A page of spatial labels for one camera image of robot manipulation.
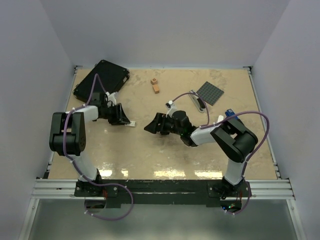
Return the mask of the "grey metal stapler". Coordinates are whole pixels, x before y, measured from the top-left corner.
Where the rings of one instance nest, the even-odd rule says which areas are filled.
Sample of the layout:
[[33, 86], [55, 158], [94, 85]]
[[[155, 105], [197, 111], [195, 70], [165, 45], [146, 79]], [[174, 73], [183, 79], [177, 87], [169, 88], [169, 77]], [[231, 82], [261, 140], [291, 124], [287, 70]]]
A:
[[190, 92], [189, 97], [191, 98], [196, 109], [200, 113], [205, 113], [207, 111], [206, 110], [206, 107], [207, 107], [206, 103], [202, 100], [202, 98], [194, 90], [190, 90], [189, 92]]

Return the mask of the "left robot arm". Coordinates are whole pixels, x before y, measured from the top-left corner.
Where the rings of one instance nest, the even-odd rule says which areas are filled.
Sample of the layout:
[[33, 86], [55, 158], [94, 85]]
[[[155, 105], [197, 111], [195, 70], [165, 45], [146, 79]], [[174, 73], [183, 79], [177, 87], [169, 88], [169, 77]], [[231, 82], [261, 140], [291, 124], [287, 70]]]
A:
[[85, 152], [86, 123], [105, 119], [110, 125], [129, 125], [122, 104], [117, 102], [118, 93], [95, 92], [89, 104], [68, 112], [55, 112], [51, 119], [49, 147], [59, 156], [67, 157], [79, 174], [75, 187], [78, 197], [106, 197], [99, 170]]

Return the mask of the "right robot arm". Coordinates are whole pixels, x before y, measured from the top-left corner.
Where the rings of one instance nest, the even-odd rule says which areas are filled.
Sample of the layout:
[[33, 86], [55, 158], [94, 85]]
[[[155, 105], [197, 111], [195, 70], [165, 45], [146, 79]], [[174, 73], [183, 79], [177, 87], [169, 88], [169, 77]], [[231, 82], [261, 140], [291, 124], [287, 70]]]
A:
[[235, 118], [216, 123], [208, 128], [201, 128], [194, 126], [183, 110], [175, 111], [171, 115], [156, 113], [144, 130], [163, 136], [176, 134], [188, 147], [217, 143], [228, 157], [227, 170], [222, 177], [222, 189], [230, 197], [241, 190], [240, 184], [244, 182], [245, 161], [258, 143], [257, 136]]

